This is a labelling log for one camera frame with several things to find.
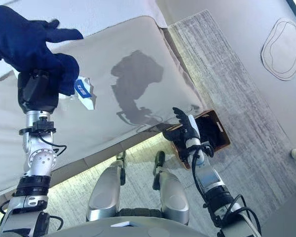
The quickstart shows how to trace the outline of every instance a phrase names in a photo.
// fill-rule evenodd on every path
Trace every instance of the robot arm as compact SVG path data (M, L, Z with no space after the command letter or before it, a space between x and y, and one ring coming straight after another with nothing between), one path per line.
M1 221L0 233L38 237L48 232L50 216L43 210L47 208L51 170L57 163L52 147L56 129L50 115L58 104L58 92L48 89L48 80L44 71L19 75L18 100L26 114L26 128L20 130L26 153L25 173Z
M173 110L183 126L182 135L186 149L189 151L189 161L192 161L193 178L205 201L204 208L208 209L214 225L221 228L218 236L260 237L260 225L256 214L246 207L241 195L236 198L231 196L219 174L210 165L209 157L214 155L214 151L209 142L201 143L194 117L187 116L178 108L173 108ZM171 135L166 133L165 137L169 138ZM243 200L245 207L237 203L239 198ZM249 212L254 217L258 230L252 224Z

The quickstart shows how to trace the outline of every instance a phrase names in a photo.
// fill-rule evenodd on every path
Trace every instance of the carpet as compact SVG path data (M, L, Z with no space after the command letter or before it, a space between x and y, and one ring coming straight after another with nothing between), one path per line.
M211 164L263 224L296 191L290 141L209 11L173 24L169 32L231 140Z

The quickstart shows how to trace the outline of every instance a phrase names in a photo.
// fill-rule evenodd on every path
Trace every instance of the brown box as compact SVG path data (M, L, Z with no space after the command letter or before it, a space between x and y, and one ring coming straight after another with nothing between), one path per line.
M226 133L226 130L224 129L221 121L219 120L216 112L214 110L206 110L203 113L201 113L200 115L195 117L195 121L197 126L200 125L200 119L201 118L205 118L205 117L209 117L210 121L213 122L213 125L217 126L218 129L218 139L217 139L217 143L216 143L216 147L214 148L214 151L218 151L228 145L230 145L230 139ZM176 125L174 127L171 127L169 130L175 130L178 129L179 127L181 127L182 125ZM190 169L190 166L188 164L187 158L183 157L184 154L184 150L185 150L185 143L183 141L179 141L179 142L173 142L173 147L175 148L176 152L177 152L177 157L181 160L181 162L183 163L183 166L186 169Z

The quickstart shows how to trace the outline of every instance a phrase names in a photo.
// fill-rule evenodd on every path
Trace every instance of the black fabric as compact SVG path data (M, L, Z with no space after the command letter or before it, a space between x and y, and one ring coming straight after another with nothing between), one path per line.
M74 94L74 81L79 75L77 61L69 55L53 54L46 42L80 40L76 29L57 29L52 22L29 21L7 6L0 5L0 60L21 73L34 69L49 72L50 87L65 95Z

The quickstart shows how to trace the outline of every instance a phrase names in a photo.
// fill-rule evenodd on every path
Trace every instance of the black cable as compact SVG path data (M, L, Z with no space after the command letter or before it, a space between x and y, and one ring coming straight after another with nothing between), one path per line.
M5 201L4 203L2 203L2 204L0 205L0 212L1 212L3 215L5 215L5 211L3 210L3 207L4 207L5 205L7 205L9 202L10 202L10 200Z
M54 218L54 219L57 219L57 220L59 220L60 221L60 225L59 225L59 227L58 227L58 231L59 230L61 230L61 228L63 227L63 225L64 225L64 220L61 218L61 217L59 217L59 216L49 216L49 218Z
M198 152L200 151L200 149L201 148L196 149L195 150L195 153L193 155L193 160L192 160L192 174L193 174L194 183L196 185L196 188L197 188L198 192L201 194L202 198L206 201L205 195L203 194L201 188L199 187L198 181L197 181L196 176L195 176L195 165L196 165L196 160L199 158Z
M193 160L192 160L192 174L193 174L193 179L194 179L194 182L195 182L195 185L196 185L196 188L198 190L198 192L201 194L202 198L204 199L204 201L206 202L206 199L205 199L205 195L204 193L202 192L202 190L200 189L199 187L199 184L198 184L198 181L196 179L196 175L195 175L195 166L196 166L196 160L200 158L200 156L198 155L198 152L201 148L197 148L195 150L195 153L193 155ZM233 212L231 212L231 209L233 208L233 206L237 203L238 199L241 198L242 202L243 202L243 205L244 207L241 207ZM222 219L222 223L223 224L226 224L227 220L230 218L230 216L234 216L234 215L237 215L243 211L246 211L247 215L248 215L248 218L250 219L251 221L251 218L250 218L250 214L251 213L253 215L253 218L256 222L256 225L257 225L257 230L258 232L260 233L261 235L261 225L260 225L260 222L259 222L259 219L257 217L257 215L254 213L253 210L251 210L250 208L247 207L247 204L244 200L244 197L242 195L238 195L234 201L232 202L232 204L229 206L226 214L224 215L223 219Z
M45 139L42 138L41 133L38 133L38 137L39 137L39 139L41 141L43 141L44 143L49 144L49 145L51 145L53 147L63 147L63 150L60 153L58 153L57 156L60 156L67 149L67 146L66 145L56 145L54 143L47 142Z

